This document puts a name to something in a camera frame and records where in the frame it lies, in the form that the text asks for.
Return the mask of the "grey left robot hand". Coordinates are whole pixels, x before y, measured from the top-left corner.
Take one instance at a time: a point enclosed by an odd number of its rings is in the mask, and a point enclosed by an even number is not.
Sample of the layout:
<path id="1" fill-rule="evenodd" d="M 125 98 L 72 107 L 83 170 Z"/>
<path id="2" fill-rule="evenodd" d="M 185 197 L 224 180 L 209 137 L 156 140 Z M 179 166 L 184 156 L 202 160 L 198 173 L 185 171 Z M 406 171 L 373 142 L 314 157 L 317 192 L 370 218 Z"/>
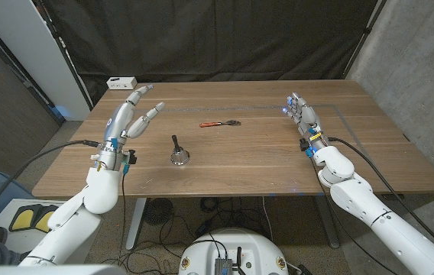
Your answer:
<path id="1" fill-rule="evenodd" d="M 110 146 L 114 150 L 120 150 L 128 138 L 133 139 L 142 135 L 151 120 L 165 107 L 164 102 L 158 103 L 128 127 L 128 124 L 133 120 L 135 106 L 140 98 L 152 90 L 153 87 L 154 86 L 150 84 L 134 90 L 132 94 L 117 107 L 105 127 L 104 140 L 106 147 Z"/>

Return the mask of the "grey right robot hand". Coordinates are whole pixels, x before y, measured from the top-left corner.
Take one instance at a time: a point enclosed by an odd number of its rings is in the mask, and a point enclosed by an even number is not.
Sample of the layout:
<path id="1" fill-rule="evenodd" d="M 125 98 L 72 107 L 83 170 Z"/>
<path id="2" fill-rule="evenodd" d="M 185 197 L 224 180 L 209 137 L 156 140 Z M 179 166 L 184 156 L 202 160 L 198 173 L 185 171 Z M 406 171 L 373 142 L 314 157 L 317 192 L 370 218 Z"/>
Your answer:
<path id="1" fill-rule="evenodd" d="M 283 113 L 294 121 L 302 136 L 301 150 L 309 150 L 314 154 L 329 145 L 328 138 L 322 132 L 319 116 L 302 96 L 296 92 L 288 96 L 287 107 L 283 108 Z"/>

